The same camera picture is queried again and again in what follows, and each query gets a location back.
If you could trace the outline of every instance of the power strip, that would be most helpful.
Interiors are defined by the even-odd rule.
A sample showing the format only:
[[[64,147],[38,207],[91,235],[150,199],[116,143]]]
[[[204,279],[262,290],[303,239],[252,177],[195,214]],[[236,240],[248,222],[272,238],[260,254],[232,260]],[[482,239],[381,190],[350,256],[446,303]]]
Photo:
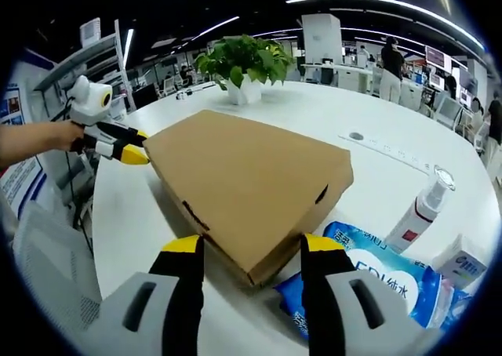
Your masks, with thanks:
[[[408,152],[399,150],[398,148],[392,147],[390,144],[383,143],[375,138],[363,136],[362,134],[356,132],[338,136],[344,140],[357,143],[360,146],[369,148],[370,150],[373,150],[375,152],[379,152],[385,156],[388,156],[389,158],[393,158],[394,160],[402,162],[403,164],[419,170],[424,174],[429,175],[429,173],[431,172],[431,167],[433,166],[432,164],[424,162],[417,156],[413,156]]]

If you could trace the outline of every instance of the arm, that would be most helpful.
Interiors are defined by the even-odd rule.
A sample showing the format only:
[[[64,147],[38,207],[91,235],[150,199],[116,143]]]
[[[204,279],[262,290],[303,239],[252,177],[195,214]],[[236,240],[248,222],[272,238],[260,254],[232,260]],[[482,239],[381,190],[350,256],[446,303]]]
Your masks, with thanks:
[[[84,130],[70,122],[0,126],[0,169],[49,150],[69,151]]]
[[[406,61],[401,54],[399,55],[401,56],[401,71],[403,74],[408,74],[408,70],[406,69]]]

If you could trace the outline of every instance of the person's hand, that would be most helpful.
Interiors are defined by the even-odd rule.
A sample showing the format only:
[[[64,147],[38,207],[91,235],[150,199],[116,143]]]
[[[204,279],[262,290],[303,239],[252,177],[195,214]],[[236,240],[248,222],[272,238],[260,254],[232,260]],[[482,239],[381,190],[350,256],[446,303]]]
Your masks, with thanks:
[[[53,131],[55,148],[62,151],[69,151],[73,142],[84,137],[84,129],[69,120],[53,122]]]

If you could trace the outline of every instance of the potted plant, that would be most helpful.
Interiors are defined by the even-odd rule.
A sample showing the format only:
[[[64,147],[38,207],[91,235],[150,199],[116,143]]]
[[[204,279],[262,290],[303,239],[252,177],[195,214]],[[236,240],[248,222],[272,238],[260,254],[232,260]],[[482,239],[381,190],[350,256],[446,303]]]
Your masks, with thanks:
[[[292,62],[277,42],[243,35],[222,38],[212,53],[197,57],[195,66],[202,74],[211,74],[222,90],[228,90],[233,104],[243,105],[261,99],[260,83],[267,79],[272,85],[278,80],[284,83]]]

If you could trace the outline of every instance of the white box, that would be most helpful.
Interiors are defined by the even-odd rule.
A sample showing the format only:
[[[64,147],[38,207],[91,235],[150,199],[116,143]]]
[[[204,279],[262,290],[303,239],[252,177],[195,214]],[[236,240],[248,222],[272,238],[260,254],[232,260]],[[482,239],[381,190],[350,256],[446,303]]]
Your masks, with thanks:
[[[432,268],[458,289],[464,289],[486,270],[484,252],[470,238],[459,234],[444,252],[432,260]]]
[[[80,26],[82,48],[92,45],[99,40],[101,40],[101,21],[99,17]]]

